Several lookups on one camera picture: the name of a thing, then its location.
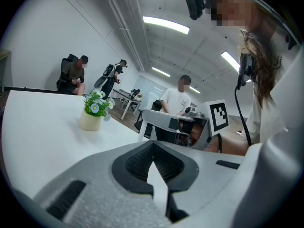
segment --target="chair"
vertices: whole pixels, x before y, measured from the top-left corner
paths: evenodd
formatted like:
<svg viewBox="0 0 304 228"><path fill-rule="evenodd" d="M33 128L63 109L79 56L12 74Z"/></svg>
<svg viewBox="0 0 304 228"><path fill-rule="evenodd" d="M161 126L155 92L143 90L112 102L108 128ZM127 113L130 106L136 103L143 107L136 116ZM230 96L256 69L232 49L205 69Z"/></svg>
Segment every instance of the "chair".
<svg viewBox="0 0 304 228"><path fill-rule="evenodd" d="M77 61L78 61L78 57L74 56L73 54L70 54L67 58L63 58L61 60L61 70L60 70L60 73L61 73L62 69L67 65L67 63L69 63L69 62L77 62ZM61 92L62 94L70 94L63 87L65 83L66 83L66 81L63 80L63 79L61 79L59 77L58 81L56 82L57 91Z"/></svg>
<svg viewBox="0 0 304 228"><path fill-rule="evenodd" d="M161 110L161 108L162 108L161 105L162 105L162 104L161 104L161 102L160 102L159 100L154 101L154 102L153 102L153 105L152 105L152 110L153 110L153 111L159 112L159 111ZM140 112L140 114L139 114L139 116L138 116L138 118L137 118L136 123L134 123L134 127L136 127L136 129L137 129L138 131L140 131L140 129L141 129L141 127L142 127L142 123L143 123L142 120L139 121L139 119L141 118L141 116L142 116L142 111ZM145 133L144 133L144 136L147 136L147 137L150 138L151 133L152 133L152 127L153 127L152 124L150 124L150 123L147 124L147 128L146 128L146 131L145 131Z"/></svg>

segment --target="woman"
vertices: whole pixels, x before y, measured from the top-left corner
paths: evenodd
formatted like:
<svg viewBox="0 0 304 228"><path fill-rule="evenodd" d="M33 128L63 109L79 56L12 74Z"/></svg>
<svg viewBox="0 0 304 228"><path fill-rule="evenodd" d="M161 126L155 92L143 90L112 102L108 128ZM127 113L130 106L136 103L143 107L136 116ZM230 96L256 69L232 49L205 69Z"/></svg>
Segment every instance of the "woman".
<svg viewBox="0 0 304 228"><path fill-rule="evenodd" d="M253 105L247 127L252 143L263 143L285 127L270 91L292 63L299 47L275 18L252 0L206 0L206 8L217 25L234 26L242 31L242 53L249 53L256 60ZM276 10L285 17L285 10L278 5ZM296 29L293 32L302 42L300 33ZM191 133L194 139L198 139L200 134L201 129L197 126ZM241 135L244 140L239 142L223 137L222 152L245 155L249 146L244 131ZM218 152L218 146L218 138L215 137L206 151Z"/></svg>

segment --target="person with backpack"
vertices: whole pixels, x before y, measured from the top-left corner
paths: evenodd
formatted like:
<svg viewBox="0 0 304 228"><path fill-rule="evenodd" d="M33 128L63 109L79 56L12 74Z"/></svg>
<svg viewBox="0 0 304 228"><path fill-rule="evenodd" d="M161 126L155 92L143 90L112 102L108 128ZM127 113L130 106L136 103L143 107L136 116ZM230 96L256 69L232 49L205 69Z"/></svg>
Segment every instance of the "person with backpack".
<svg viewBox="0 0 304 228"><path fill-rule="evenodd" d="M127 61L121 59L119 63L115 64L114 73L108 76L107 82L101 88L101 91L105 93L105 96L103 97L104 100L108 98L110 92L113 89L114 83L120 84L120 80L118 79L118 74L121 74L123 72L123 67L128 67Z"/></svg>

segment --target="ceiling light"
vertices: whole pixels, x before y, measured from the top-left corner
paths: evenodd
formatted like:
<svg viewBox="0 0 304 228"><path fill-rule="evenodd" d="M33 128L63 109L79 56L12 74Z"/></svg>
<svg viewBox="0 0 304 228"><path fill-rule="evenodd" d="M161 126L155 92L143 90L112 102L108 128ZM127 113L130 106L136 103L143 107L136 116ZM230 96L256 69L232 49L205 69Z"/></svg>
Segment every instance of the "ceiling light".
<svg viewBox="0 0 304 228"><path fill-rule="evenodd" d="M226 61L229 62L231 66L233 66L233 68L238 72L239 69L238 62L227 51L222 53L222 57L225 58Z"/></svg>
<svg viewBox="0 0 304 228"><path fill-rule="evenodd" d="M168 21L165 19L159 19L159 18L153 18L153 17L147 17L147 16L143 16L143 21L145 23L149 23L149 24L154 24L154 25L161 25L167 28L171 28L174 30L177 30L179 32L182 32L184 34L188 34L189 32L189 27L174 23L172 21Z"/></svg>
<svg viewBox="0 0 304 228"><path fill-rule="evenodd" d="M161 74L166 75L167 77L170 77L170 74L167 74L167 73L165 73L165 72L162 72L161 70L159 70L159 69L157 69L157 68L152 67L152 69L155 70L156 72L159 72L159 73L161 73Z"/></svg>
<svg viewBox="0 0 304 228"><path fill-rule="evenodd" d="M194 90L196 93L199 93L199 94L200 94L200 91L198 91L197 89L195 89L195 88L193 88L193 87L191 87L191 86L190 86L190 89L191 89L191 90Z"/></svg>

